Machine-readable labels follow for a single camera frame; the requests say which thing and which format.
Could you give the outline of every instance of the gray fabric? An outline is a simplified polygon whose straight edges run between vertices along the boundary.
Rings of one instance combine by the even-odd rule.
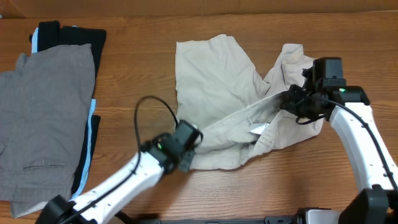
[[[0,200],[18,216],[70,198],[95,84],[91,45],[60,45],[0,73]]]
[[[190,168],[235,169],[319,134],[322,119],[297,125],[296,116],[279,109],[280,93],[291,84],[302,86],[302,70],[312,63],[302,45],[285,44],[262,79],[234,37],[177,43],[177,116],[204,135]],[[270,125],[261,135],[250,133],[250,125],[258,123]]]

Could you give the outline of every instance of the white tag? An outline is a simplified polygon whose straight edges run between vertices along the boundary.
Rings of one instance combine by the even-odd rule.
[[[269,123],[253,123],[249,126],[249,132],[253,134],[262,134],[268,126]]]

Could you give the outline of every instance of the beige cloth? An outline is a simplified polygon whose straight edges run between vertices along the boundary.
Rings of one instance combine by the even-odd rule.
[[[113,217],[110,219],[108,224],[124,224],[124,222],[122,222],[122,220],[120,220],[118,217]]]
[[[235,169],[254,156],[319,134],[323,120],[298,125],[296,116],[279,109],[279,93],[291,84],[302,86],[302,69],[312,62],[302,45],[285,44],[262,80],[234,37],[177,42],[177,116],[204,134],[190,168]],[[249,133],[252,123],[270,125],[258,136]]]

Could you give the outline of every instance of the wooden table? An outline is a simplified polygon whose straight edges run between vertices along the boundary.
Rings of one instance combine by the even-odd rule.
[[[203,17],[62,19],[63,25],[108,32],[96,82],[95,114],[102,117],[86,189],[104,181],[136,151],[132,116],[137,100],[156,95],[177,110],[175,43],[232,35],[264,76],[284,43],[304,45],[311,57],[343,58],[349,85],[371,99],[377,126],[398,160],[398,12],[271,14]],[[30,52],[29,34],[40,20],[0,20],[0,71]],[[170,131],[172,118],[154,101],[139,118],[142,139]],[[128,215],[163,219],[261,218],[299,207],[342,210],[357,194],[345,150],[328,123],[319,136],[250,160],[236,170],[175,172],[124,208]],[[0,203],[0,223],[13,220]]]

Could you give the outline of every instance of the folded clothes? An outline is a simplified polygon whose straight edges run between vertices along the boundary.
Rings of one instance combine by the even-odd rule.
[[[285,44],[262,79],[234,37],[177,42],[177,116],[204,134],[190,168],[235,169],[319,134],[323,120],[297,125],[294,115],[279,109],[280,93],[291,84],[302,86],[302,69],[312,62],[302,45]],[[249,132],[250,125],[261,123],[270,124],[261,135]]]
[[[0,200],[70,198],[95,84],[90,47],[21,54],[0,73]],[[25,212],[12,203],[14,216]]]
[[[58,21],[53,21],[53,22],[43,22],[41,23],[42,29],[44,30],[44,33],[42,33],[40,36],[41,38],[44,38],[44,40],[41,41],[42,45],[44,45],[45,40],[49,39],[54,39],[54,36],[58,37],[59,31],[59,23]],[[80,32],[86,32],[86,29],[77,29],[77,31]],[[104,30],[93,30],[94,32],[100,32],[103,33]],[[100,60],[99,58],[101,57],[101,51],[103,47],[103,38],[101,37],[102,35],[99,36],[99,40],[95,41],[96,37],[92,36],[89,39],[87,39],[87,43],[89,42],[99,42],[96,47],[96,50],[91,50],[91,52],[95,52],[95,56],[93,58],[98,58],[98,61],[94,61],[95,66],[97,67]],[[32,54],[37,52],[37,46],[38,46],[38,40],[39,39],[39,28],[37,27],[33,33],[33,35],[30,37],[30,41],[32,42]],[[65,42],[70,42],[71,44],[73,43],[73,39],[69,38],[64,38],[66,39]],[[95,141],[96,141],[96,135],[98,132],[98,126],[100,124],[101,117],[98,115],[95,115],[95,117],[92,119],[92,115],[95,110],[95,105],[96,105],[96,100],[92,99],[91,100],[91,106],[90,106],[90,113],[88,115],[87,119],[87,124],[86,124],[86,129],[85,129],[85,138],[83,141],[83,147],[81,150],[81,156],[79,160],[78,167],[76,168],[75,172],[75,177],[73,180],[73,186],[72,186],[72,198],[75,198],[81,194],[81,192],[84,189],[84,186],[87,182],[88,179],[88,169],[91,165],[91,161],[93,158],[94,150],[95,150]]]
[[[37,36],[37,51],[47,50],[58,45],[91,44],[91,52],[97,77],[102,49],[106,40],[106,31],[103,29],[86,29],[64,26],[60,28],[58,21],[40,22]]]

